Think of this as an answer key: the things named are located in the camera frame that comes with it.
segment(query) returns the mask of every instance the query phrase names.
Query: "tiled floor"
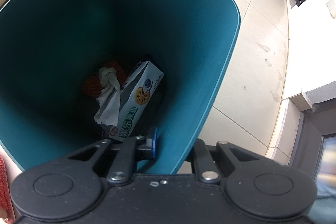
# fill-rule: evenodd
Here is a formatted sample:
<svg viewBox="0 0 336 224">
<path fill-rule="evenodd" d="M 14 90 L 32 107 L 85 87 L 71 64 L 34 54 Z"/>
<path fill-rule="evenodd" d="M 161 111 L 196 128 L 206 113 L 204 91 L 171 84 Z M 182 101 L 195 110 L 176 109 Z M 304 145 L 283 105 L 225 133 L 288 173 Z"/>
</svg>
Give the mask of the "tiled floor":
<svg viewBox="0 0 336 224">
<path fill-rule="evenodd" d="M 238 40 L 200 138 L 265 155 L 282 98 L 288 50 L 286 0 L 235 0 Z"/>
</svg>

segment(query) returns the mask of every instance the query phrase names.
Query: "white wall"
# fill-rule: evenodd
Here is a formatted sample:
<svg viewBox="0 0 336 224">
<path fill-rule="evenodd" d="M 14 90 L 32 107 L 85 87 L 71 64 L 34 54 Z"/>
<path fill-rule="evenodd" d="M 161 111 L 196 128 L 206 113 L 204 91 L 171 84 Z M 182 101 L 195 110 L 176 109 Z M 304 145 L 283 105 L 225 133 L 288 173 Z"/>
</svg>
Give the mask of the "white wall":
<svg viewBox="0 0 336 224">
<path fill-rule="evenodd" d="M 306 0 L 288 12 L 290 40 L 283 98 L 302 93 L 311 105 L 336 97 L 336 85 L 330 84 L 336 81 L 336 19 L 327 2 Z"/>
</svg>

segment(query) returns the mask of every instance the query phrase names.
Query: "blue bin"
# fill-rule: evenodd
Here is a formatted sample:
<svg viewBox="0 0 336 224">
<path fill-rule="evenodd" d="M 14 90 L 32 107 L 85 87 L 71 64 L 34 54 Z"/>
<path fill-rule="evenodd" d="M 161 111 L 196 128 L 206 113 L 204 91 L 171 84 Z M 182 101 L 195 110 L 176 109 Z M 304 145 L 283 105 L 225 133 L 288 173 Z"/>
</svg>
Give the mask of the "blue bin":
<svg viewBox="0 0 336 224">
<path fill-rule="evenodd" d="M 10 0 L 0 10 L 1 144 L 24 170 L 95 140 L 74 102 L 97 64 L 151 55 L 167 93 L 152 124 L 158 157 L 139 168 L 174 173 L 222 82 L 240 26 L 233 0 Z"/>
</svg>

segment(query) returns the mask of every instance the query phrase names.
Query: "metal rivet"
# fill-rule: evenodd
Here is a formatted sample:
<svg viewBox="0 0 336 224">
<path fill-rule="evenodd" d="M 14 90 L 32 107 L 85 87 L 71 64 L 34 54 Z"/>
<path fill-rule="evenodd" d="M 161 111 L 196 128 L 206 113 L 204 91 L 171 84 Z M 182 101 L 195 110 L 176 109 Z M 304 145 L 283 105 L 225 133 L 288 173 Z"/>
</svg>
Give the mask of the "metal rivet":
<svg viewBox="0 0 336 224">
<path fill-rule="evenodd" d="M 111 180 L 117 180 L 118 181 L 118 180 L 123 180 L 125 178 L 126 178 L 125 173 L 121 172 L 121 171 L 113 172 L 112 175 L 110 175 Z"/>
<path fill-rule="evenodd" d="M 151 181 L 151 182 L 149 182 L 149 185 L 153 186 L 153 187 L 158 187 L 160 185 L 160 183 L 158 183 L 157 181 Z"/>
<path fill-rule="evenodd" d="M 202 173 L 202 177 L 206 180 L 214 180 L 219 177 L 217 172 L 214 171 L 205 171 Z"/>
</svg>

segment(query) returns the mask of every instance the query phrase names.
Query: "white plastic bag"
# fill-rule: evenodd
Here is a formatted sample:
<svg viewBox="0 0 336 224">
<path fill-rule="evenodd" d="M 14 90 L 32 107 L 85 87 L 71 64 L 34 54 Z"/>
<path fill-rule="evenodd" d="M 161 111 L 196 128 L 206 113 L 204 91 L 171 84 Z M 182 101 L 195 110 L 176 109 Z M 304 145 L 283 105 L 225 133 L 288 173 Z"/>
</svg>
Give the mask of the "white plastic bag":
<svg viewBox="0 0 336 224">
<path fill-rule="evenodd" d="M 116 77 L 114 68 L 101 68 L 99 80 L 102 87 L 105 87 L 97 98 L 99 109 L 94 120 L 98 124 L 116 126 L 118 124 L 120 107 L 120 84 Z"/>
</svg>

